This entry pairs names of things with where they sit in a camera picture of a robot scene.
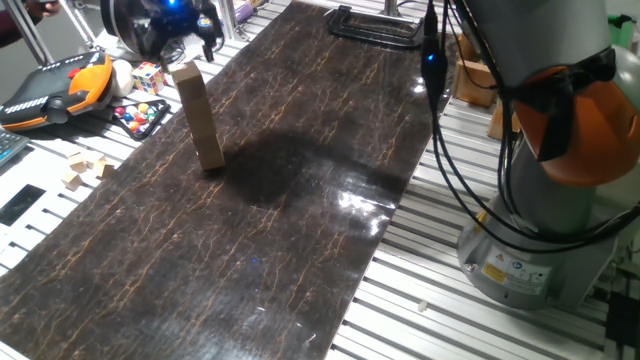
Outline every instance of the wooden box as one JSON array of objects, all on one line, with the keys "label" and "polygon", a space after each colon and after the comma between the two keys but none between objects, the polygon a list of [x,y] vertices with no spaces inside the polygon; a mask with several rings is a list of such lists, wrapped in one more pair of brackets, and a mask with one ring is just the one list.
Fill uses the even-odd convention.
[{"label": "wooden box", "polygon": [[[511,129],[513,132],[520,131],[520,121],[516,113],[513,113],[513,117],[511,117]],[[493,116],[491,116],[487,136],[496,140],[502,140],[502,101],[500,101],[500,99],[498,99],[496,109],[493,111]]]},{"label": "wooden box", "polygon": [[[466,61],[466,64],[469,75],[476,84],[484,87],[495,85],[493,76],[486,65],[471,61]],[[453,80],[453,97],[473,105],[489,107],[496,101],[498,91],[475,86],[467,77],[462,60],[458,60]]]}]

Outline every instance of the black bracket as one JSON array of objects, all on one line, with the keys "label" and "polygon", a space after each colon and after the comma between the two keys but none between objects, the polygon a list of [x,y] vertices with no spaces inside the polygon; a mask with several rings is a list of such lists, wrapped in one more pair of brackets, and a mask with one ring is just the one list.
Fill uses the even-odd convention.
[{"label": "black bracket", "polygon": [[[370,16],[372,18],[377,17],[375,14],[364,15],[364,16]],[[417,23],[418,27],[413,34],[405,36],[405,35],[391,34],[388,32],[379,31],[375,29],[368,29],[360,25],[357,27],[347,25],[346,22],[349,20],[350,17],[351,17],[351,7],[340,5],[340,7],[338,7],[333,17],[329,21],[329,32],[337,36],[354,38],[354,39],[367,41],[374,44],[383,44],[383,45],[395,46],[395,47],[406,48],[406,49],[420,46],[422,44],[422,39],[424,38],[424,35],[423,35],[424,20],[423,19],[420,19],[420,21]],[[391,19],[390,17],[379,16],[377,18],[380,18],[388,22],[394,22],[394,20]]]}]

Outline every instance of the warning label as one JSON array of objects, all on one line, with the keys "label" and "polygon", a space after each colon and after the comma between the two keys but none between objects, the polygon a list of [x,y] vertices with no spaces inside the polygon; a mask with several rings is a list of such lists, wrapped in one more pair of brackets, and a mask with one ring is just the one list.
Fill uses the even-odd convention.
[{"label": "warning label", "polygon": [[524,262],[502,250],[491,248],[482,273],[505,287],[525,294],[539,295],[547,282],[550,266]]}]

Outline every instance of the rubik's cube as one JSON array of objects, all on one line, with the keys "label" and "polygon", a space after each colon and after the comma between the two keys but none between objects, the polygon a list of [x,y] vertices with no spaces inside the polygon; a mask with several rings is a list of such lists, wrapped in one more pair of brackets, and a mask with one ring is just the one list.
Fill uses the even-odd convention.
[{"label": "rubik's cube", "polygon": [[143,62],[137,69],[133,70],[131,75],[133,75],[133,81],[138,90],[149,94],[156,95],[167,85],[167,80],[164,78],[160,65]]}]

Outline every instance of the ball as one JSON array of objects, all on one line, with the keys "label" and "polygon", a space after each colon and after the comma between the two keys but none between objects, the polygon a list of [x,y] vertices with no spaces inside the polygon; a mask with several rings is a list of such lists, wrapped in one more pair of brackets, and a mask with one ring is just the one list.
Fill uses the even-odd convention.
[{"label": "ball", "polygon": [[138,110],[140,110],[140,112],[143,114],[146,113],[148,109],[149,109],[149,105],[147,105],[146,103],[142,103],[138,105]]}]

